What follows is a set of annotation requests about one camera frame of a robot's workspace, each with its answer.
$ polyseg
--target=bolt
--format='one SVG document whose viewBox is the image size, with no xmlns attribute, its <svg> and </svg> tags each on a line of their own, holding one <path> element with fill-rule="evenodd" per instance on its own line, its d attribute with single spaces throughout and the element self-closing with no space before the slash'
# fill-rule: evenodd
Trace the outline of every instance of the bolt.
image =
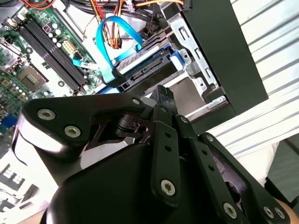
<svg viewBox="0 0 299 224">
<path fill-rule="evenodd" d="M 64 129 L 64 132 L 67 136 L 69 136 L 71 138 L 77 138 L 81 135 L 80 129 L 75 126 L 67 126 Z"/>
<path fill-rule="evenodd" d="M 174 194 L 176 193 L 176 188 L 169 180 L 162 180 L 161 188 L 162 191 L 164 191 L 169 196 L 174 196 Z"/>
<path fill-rule="evenodd" d="M 185 123 L 188 123 L 188 122 L 189 122 L 188 119 L 185 118 L 185 117 L 181 117 L 181 120 L 182 120 L 183 122 L 185 122 Z"/>
<path fill-rule="evenodd" d="M 167 113 L 167 109 L 161 106 L 161 110 L 165 113 Z"/>
<path fill-rule="evenodd" d="M 273 212 L 267 206 L 264 206 L 263 209 L 270 218 L 274 218 Z"/>
<path fill-rule="evenodd" d="M 37 112 L 37 116 L 43 120 L 53 120 L 56 117 L 56 114 L 48 109 L 41 109 Z"/>
<path fill-rule="evenodd" d="M 137 100 L 137 99 L 132 99 L 132 101 L 133 101 L 134 104 L 140 105 L 139 100 Z"/>
<path fill-rule="evenodd" d="M 279 208 L 275 208 L 275 211 L 282 219 L 285 219 L 284 213 Z"/>
<path fill-rule="evenodd" d="M 210 136 L 210 135 L 207 135 L 206 138 L 207 138 L 209 141 L 214 141 L 214 139 L 213 139 L 212 136 Z"/>
<path fill-rule="evenodd" d="M 226 214 L 228 214 L 229 217 L 232 219 L 237 218 L 237 212 L 235 211 L 234 207 L 229 203 L 224 203 L 223 208 Z"/>
</svg>

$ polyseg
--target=metal bracket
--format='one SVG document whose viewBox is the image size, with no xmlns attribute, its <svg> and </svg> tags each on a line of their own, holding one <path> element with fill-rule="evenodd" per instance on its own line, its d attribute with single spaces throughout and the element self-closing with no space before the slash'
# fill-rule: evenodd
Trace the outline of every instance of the metal bracket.
<svg viewBox="0 0 299 224">
<path fill-rule="evenodd" d="M 209 85 L 214 85 L 216 88 L 219 88 L 219 84 L 217 83 L 217 80 L 212 73 L 210 67 L 208 66 L 208 63 L 206 62 L 203 54 L 200 51 L 199 46 L 197 45 L 193 34 L 189 30 L 187 23 L 185 22 L 184 18 L 180 13 L 176 14 L 172 18 L 168 20 L 168 23 L 170 27 L 173 30 L 173 33 L 176 35 L 178 41 L 183 45 L 185 48 L 189 49 L 192 53 L 195 61 L 199 65 L 201 72 L 203 73 L 207 83 Z M 192 80 L 199 91 L 199 94 L 201 95 L 202 92 L 206 90 L 205 85 L 198 85 L 198 81 L 196 79 Z"/>
</svg>

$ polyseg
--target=black wire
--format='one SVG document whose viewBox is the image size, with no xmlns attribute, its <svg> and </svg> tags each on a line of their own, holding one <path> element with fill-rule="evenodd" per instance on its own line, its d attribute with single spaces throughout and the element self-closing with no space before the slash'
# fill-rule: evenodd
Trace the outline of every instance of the black wire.
<svg viewBox="0 0 299 224">
<path fill-rule="evenodd" d="M 78 8 L 78 9 L 80 9 L 81 11 L 83 11 L 85 13 L 94 14 L 93 13 L 93 7 L 91 5 L 80 4 L 80 3 L 77 3 L 75 1 L 70 1 L 70 4 L 73 5 L 74 7 Z M 107 13 L 114 13 L 114 10 L 115 10 L 114 8 L 109 8 L 109 7 L 104 7 L 102 9 L 103 13 L 106 13 L 106 14 Z M 142 20 L 142 21 L 145 21 L 145 22 L 152 22 L 152 19 L 147 17 L 147 16 L 136 14 L 136 13 L 130 13 L 129 11 L 124 10 L 124 9 L 121 11 L 121 14 L 125 15 L 125 16 L 128 16 L 128 17 L 136 18 L 136 19 L 139 19 L 139 20 Z"/>
<path fill-rule="evenodd" d="M 71 0 L 71 1 L 75 1 L 77 3 L 80 4 L 85 4 L 85 5 L 89 5 L 89 1 L 88 0 Z M 111 1 L 109 3 L 107 3 L 106 1 L 97 1 L 98 5 L 101 7 L 103 5 L 105 5 L 106 7 L 112 7 L 115 9 L 115 7 L 117 6 L 118 2 L 117 1 Z M 126 4 L 126 2 L 124 2 L 124 4 L 122 5 L 122 8 L 128 8 L 128 5 Z M 148 9 L 148 10 L 152 10 L 153 6 L 149 5 L 149 6 L 141 6 L 138 7 L 141 9 Z"/>
<path fill-rule="evenodd" d="M 14 7 L 19 3 L 19 0 L 10 0 L 4 3 L 0 3 L 0 8 Z"/>
</svg>

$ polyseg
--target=motherboard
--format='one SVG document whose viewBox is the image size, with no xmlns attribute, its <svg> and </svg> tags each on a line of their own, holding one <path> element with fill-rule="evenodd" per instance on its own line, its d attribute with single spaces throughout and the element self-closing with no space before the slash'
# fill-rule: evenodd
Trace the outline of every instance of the motherboard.
<svg viewBox="0 0 299 224">
<path fill-rule="evenodd" d="M 52 8 L 21 8 L 0 30 L 0 140 L 10 144 L 24 102 L 94 94 L 101 72 Z"/>
</svg>

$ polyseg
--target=red wire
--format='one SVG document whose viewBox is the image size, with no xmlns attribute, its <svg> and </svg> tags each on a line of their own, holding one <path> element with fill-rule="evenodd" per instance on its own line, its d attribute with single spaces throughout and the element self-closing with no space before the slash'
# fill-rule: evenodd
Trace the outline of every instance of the red wire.
<svg viewBox="0 0 299 224">
<path fill-rule="evenodd" d="M 105 19 L 105 15 L 104 15 L 104 13 L 103 13 L 101 7 L 99 7 L 98 2 L 97 2 L 96 0 L 92 0 L 92 1 L 94 2 L 94 5 L 96 6 L 96 8 L 97 8 L 99 14 L 101 15 L 101 17 L 102 17 L 103 20 L 104 20 L 104 19 Z M 111 46 L 114 46 L 113 39 L 111 38 L 111 35 L 110 35 L 109 27 L 108 27 L 107 24 L 105 24 L 105 27 L 106 27 L 106 29 L 107 29 L 107 31 L 108 31 L 108 35 L 109 35 L 109 39 L 110 39 L 110 42 L 111 42 Z"/>
<path fill-rule="evenodd" d="M 47 0 L 44 0 L 41 3 L 34 3 L 34 6 L 42 6 L 43 4 L 46 4 Z"/>
<path fill-rule="evenodd" d="M 32 5 L 31 3 L 29 3 L 26 0 L 23 0 L 23 2 L 25 2 L 26 5 L 28 5 L 28 6 L 32 7 L 32 8 L 35 8 L 35 9 L 38 9 L 38 10 L 43 10 L 43 9 L 50 8 L 53 5 L 53 3 L 55 2 L 55 0 L 52 0 L 52 2 L 50 2 L 47 6 L 44 6 L 44 7 L 36 7 L 35 5 Z"/>
</svg>

